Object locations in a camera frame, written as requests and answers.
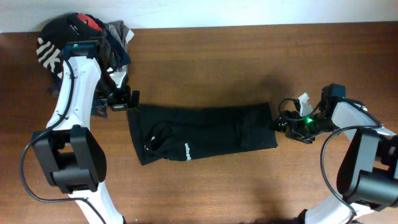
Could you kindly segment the black t-shirt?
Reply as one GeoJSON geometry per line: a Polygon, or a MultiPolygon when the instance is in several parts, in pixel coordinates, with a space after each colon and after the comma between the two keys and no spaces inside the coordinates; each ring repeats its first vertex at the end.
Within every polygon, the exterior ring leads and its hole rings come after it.
{"type": "Polygon", "coordinates": [[[278,146],[268,103],[199,109],[141,104],[127,112],[127,120],[142,165],[278,146]]]}

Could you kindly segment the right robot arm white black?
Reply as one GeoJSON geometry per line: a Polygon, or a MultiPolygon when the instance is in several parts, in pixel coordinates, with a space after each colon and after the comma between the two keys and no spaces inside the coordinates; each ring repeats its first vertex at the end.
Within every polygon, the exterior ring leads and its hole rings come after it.
{"type": "Polygon", "coordinates": [[[272,128],[289,139],[311,144],[328,137],[320,151],[320,169],[331,194],[303,210],[291,223],[356,223],[363,215],[397,207],[397,134],[384,127],[358,100],[346,97],[343,85],[322,88],[316,106],[307,93],[292,99],[295,110],[279,110],[272,128]],[[344,134],[350,141],[332,187],[325,170],[328,143],[344,134]]]}

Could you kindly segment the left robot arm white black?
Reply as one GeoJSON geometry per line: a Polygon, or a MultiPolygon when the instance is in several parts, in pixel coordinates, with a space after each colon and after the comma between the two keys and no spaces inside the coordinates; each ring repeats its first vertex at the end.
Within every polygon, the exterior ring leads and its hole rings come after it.
{"type": "Polygon", "coordinates": [[[56,46],[38,40],[39,62],[60,76],[57,104],[46,129],[32,142],[47,182],[75,201],[89,223],[125,223],[108,193],[106,156],[90,131],[97,108],[130,107],[122,67],[130,60],[119,42],[91,39],[56,46]]]}

